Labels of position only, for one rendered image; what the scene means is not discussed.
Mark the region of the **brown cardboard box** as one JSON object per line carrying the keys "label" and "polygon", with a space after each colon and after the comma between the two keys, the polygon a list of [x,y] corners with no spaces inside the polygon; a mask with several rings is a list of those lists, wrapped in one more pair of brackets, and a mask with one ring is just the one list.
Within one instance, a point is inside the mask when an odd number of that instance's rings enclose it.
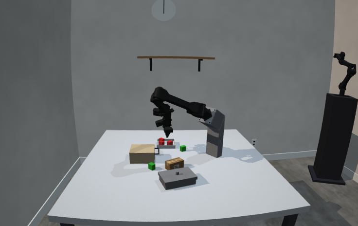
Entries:
{"label": "brown cardboard box", "polygon": [[183,167],[184,167],[184,160],[181,159],[180,157],[165,161],[165,169],[167,170],[173,170]]}

